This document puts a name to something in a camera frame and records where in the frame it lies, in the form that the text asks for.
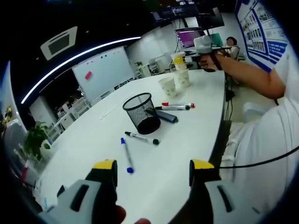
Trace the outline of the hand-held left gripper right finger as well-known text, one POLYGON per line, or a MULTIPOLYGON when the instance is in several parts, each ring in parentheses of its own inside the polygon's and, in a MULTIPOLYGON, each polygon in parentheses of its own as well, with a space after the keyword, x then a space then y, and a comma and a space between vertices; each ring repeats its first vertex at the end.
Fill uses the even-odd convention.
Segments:
POLYGON ((187 200, 192 224, 257 224, 262 215, 207 161, 190 160, 187 200))

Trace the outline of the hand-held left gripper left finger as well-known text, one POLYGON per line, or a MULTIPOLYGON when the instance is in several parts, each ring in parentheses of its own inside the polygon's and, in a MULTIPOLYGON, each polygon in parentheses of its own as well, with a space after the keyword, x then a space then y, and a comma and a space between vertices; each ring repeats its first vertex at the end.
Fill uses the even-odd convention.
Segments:
POLYGON ((117 161, 98 162, 85 179, 61 186, 57 204, 38 216, 44 224, 114 223, 117 183, 117 161))

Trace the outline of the person's right hand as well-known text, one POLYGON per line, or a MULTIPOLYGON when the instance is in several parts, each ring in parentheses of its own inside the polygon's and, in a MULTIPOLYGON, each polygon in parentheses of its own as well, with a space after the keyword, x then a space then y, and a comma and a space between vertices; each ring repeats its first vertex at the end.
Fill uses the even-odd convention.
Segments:
POLYGON ((224 56, 222 54, 202 54, 199 57, 199 65, 204 70, 223 70, 221 66, 221 60, 223 58, 224 56))

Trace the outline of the person's left hand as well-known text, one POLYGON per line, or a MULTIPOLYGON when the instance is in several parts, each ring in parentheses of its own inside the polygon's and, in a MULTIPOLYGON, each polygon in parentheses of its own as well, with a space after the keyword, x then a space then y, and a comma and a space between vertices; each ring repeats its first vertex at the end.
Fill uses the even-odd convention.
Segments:
MULTIPOLYGON (((116 206, 116 218, 115 218, 115 223, 116 224, 121 224, 123 220, 126 217, 126 211, 123 207, 117 205, 116 206)), ((140 218, 138 219, 135 224, 151 224, 151 222, 148 219, 145 218, 140 218)))

